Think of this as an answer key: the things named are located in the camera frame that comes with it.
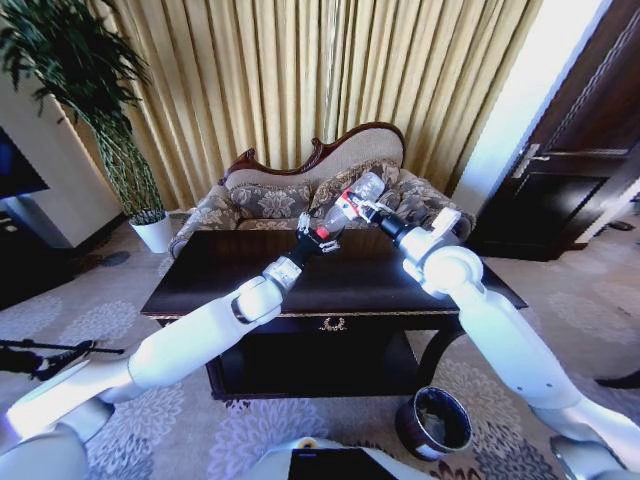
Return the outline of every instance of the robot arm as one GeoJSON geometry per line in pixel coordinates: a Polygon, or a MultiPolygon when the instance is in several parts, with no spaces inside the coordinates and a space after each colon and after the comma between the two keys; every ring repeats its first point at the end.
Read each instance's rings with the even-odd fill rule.
{"type": "Polygon", "coordinates": [[[596,478],[620,463],[628,471],[640,473],[640,428],[582,395],[511,302],[482,285],[483,266],[478,256],[450,244],[453,237],[449,231],[459,212],[444,209],[433,230],[427,231],[407,225],[379,204],[363,202],[360,209],[361,216],[377,223],[393,239],[405,256],[405,271],[427,293],[449,295],[458,305],[460,324],[505,385],[520,395],[543,423],[566,437],[552,445],[558,456],[566,457],[566,464],[573,462],[567,466],[574,474],[579,472],[576,478],[596,478]],[[606,447],[617,460],[606,451],[608,459],[587,466],[594,464],[597,449],[587,447],[586,442],[606,447]]]}
{"type": "MultiPolygon", "coordinates": [[[[83,362],[18,400],[1,420],[0,455],[16,450],[16,446],[36,445],[30,440],[42,434],[51,436],[61,425],[67,429],[65,438],[71,428],[85,442],[108,421],[113,413],[111,404],[181,380],[275,318],[306,261],[338,248],[337,242],[324,242],[310,231],[304,216],[297,237],[294,249],[271,263],[262,275],[153,333],[131,357],[83,362]]],[[[0,470],[6,467],[3,458],[9,457],[20,455],[14,452],[1,457],[0,470]]]]}

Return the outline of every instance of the gray floral carpet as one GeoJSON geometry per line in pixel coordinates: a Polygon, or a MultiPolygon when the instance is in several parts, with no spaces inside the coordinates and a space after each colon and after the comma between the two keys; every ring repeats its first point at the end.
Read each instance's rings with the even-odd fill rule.
{"type": "MultiPolygon", "coordinates": [[[[638,217],[630,221],[640,226],[638,217]]],[[[592,379],[640,368],[638,232],[607,230],[587,249],[554,262],[487,260],[532,306],[525,316],[579,387],[636,422],[639,390],[606,389],[592,379]]],[[[97,338],[121,348],[158,328],[138,312],[170,267],[168,255],[149,253],[125,224],[86,263],[74,281],[0,312],[0,338],[61,343],[97,338]]],[[[409,334],[420,352],[430,335],[409,334]]],[[[394,414],[406,398],[223,403],[212,400],[201,369],[118,405],[87,446],[90,478],[231,479],[270,446],[306,435],[380,448],[440,479],[562,478],[549,451],[550,431],[500,383],[469,339],[458,339],[446,352],[434,384],[456,395],[474,423],[472,446],[441,462],[416,460],[398,440],[394,414]]],[[[0,373],[0,408],[36,385],[26,375],[0,373]]]]}

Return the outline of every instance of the floral upholstered sofa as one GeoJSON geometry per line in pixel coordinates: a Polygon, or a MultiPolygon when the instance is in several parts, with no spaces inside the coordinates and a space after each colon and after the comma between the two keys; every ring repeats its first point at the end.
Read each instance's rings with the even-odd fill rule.
{"type": "MultiPolygon", "coordinates": [[[[197,230],[293,230],[305,211],[318,222],[340,193],[368,171],[385,182],[380,201],[408,222],[429,226],[443,207],[456,208],[427,180],[402,168],[404,139],[391,124],[367,123],[335,143],[325,145],[317,138],[312,143],[313,153],[294,170],[261,165],[254,149],[240,155],[172,239],[171,255],[177,257],[197,230]]],[[[473,217],[463,213],[455,227],[458,237],[466,239],[473,225],[473,217]]],[[[347,228],[367,224],[354,221],[347,228]]]]}

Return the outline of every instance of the television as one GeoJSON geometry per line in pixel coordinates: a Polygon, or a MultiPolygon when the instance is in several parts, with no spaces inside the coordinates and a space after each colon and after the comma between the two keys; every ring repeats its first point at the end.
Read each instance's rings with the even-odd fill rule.
{"type": "Polygon", "coordinates": [[[49,187],[0,127],[0,200],[49,187]]]}

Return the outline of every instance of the plastic bottle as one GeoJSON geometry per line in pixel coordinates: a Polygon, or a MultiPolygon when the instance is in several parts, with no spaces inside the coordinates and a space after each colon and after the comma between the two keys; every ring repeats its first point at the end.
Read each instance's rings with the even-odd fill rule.
{"type": "Polygon", "coordinates": [[[357,218],[357,212],[348,199],[349,192],[355,193],[362,200],[375,202],[384,191],[384,182],[373,172],[367,172],[347,188],[329,209],[318,228],[317,233],[328,236],[342,230],[350,220],[357,218]]]}

